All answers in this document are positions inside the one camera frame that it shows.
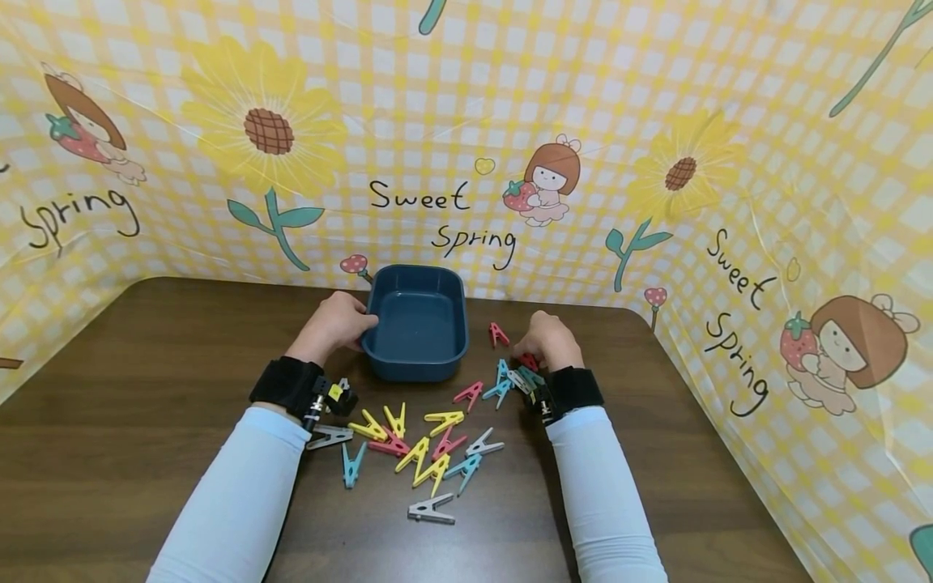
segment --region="yellow clothespin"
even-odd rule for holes
[[[385,413],[385,419],[389,422],[389,429],[392,430],[392,433],[396,434],[396,437],[399,439],[405,438],[405,403],[402,403],[402,412],[398,417],[392,416],[392,411],[389,410],[388,405],[383,405],[383,413]]]
[[[440,425],[431,430],[431,433],[428,434],[431,437],[437,437],[444,432],[448,427],[452,427],[461,423],[464,420],[464,413],[462,411],[451,411],[449,413],[428,413],[425,415],[425,421],[440,421]]]
[[[416,465],[414,467],[414,476],[417,478],[421,475],[421,463],[427,457],[427,449],[430,447],[431,440],[427,437],[422,437],[418,443],[414,444],[414,447],[405,454],[405,457],[402,458],[400,462],[396,465],[396,473],[402,471],[406,465],[411,463],[411,460],[416,460]]]
[[[451,455],[449,453],[441,455],[434,464],[431,464],[425,470],[424,474],[415,475],[414,482],[411,484],[411,487],[417,488],[418,486],[422,485],[425,480],[431,476],[434,476],[434,488],[431,489],[431,496],[433,497],[436,493],[438,493],[438,486],[440,485],[440,481],[444,479],[444,474],[447,473],[447,467],[450,464]]]
[[[361,425],[359,423],[348,423],[347,427],[350,427],[356,431],[359,435],[363,437],[368,437],[373,441],[386,441],[389,438],[389,434],[385,433],[385,430],[381,425],[376,423],[376,420],[372,418],[372,415],[369,414],[369,411],[363,409],[360,411],[363,413],[363,417],[366,418],[368,425]]]

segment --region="brown table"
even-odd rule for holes
[[[157,279],[107,308],[0,406],[0,581],[143,580],[257,375],[328,293]],[[335,355],[327,373],[349,377],[377,418],[383,405],[397,411],[406,401],[412,443],[432,426],[425,413],[455,409],[460,389],[494,379],[505,353],[489,343],[490,321],[517,340],[541,308],[576,332],[603,387],[671,580],[809,581],[634,313],[470,300],[470,350],[451,381],[382,383],[365,356],[349,352]],[[413,469],[395,475],[393,457],[368,451],[346,491],[339,447],[306,456],[267,580],[575,580],[543,430],[509,395],[498,412],[478,402],[454,434],[472,439],[489,426],[506,448],[443,507],[455,526],[406,519],[430,486],[413,491]],[[448,481],[439,492],[455,487]]]

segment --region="blue plastic basket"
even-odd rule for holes
[[[383,267],[373,278],[368,311],[379,325],[363,336],[363,350],[385,381],[446,381],[467,352],[467,299],[453,271]]]

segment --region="arm sleeve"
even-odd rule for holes
[[[666,583],[625,454],[602,407],[547,428],[584,583]]]
[[[251,407],[201,478],[148,583],[258,583],[266,574],[310,434]]]

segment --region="black wrist strap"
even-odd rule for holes
[[[605,402],[596,377],[588,368],[567,367],[551,373],[547,396],[550,397],[551,422],[574,409],[602,406]]]
[[[283,356],[266,366],[249,394],[249,402],[274,403],[301,419],[314,401],[314,384],[323,379],[324,370],[315,363]]]

